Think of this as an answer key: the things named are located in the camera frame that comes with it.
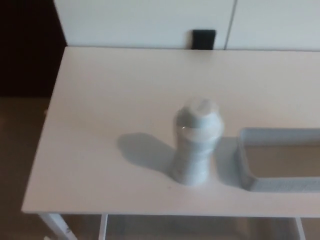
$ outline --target plastic tray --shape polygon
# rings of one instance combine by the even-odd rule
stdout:
[[[320,128],[245,128],[236,159],[246,190],[320,192]]]

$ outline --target white cabinet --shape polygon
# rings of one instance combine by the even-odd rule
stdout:
[[[190,30],[215,29],[223,49],[234,0],[55,0],[69,46],[183,49]]]
[[[238,0],[227,49],[320,50],[319,0]]]

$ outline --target white table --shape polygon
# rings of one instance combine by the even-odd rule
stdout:
[[[229,165],[243,127],[320,127],[320,52],[67,47],[22,210],[75,239],[59,214],[320,217],[320,193],[256,193]],[[225,122],[197,187],[164,171],[173,117],[192,96]]]

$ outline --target table leg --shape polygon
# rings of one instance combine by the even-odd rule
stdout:
[[[77,240],[65,220],[57,213],[41,213],[39,217],[54,232],[58,239]]]
[[[101,221],[100,221],[100,231],[99,231],[99,239],[98,240],[105,240],[106,239],[107,222],[108,222],[108,214],[102,214]]]

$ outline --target floor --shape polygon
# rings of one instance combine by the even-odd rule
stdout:
[[[21,206],[48,108],[48,98],[0,98],[0,239],[43,240],[51,231]],[[95,240],[99,215],[63,216],[80,240]],[[280,219],[277,226],[286,226]],[[108,240],[294,240],[271,233],[267,218],[111,215]],[[303,219],[307,240],[320,238],[320,219]]]

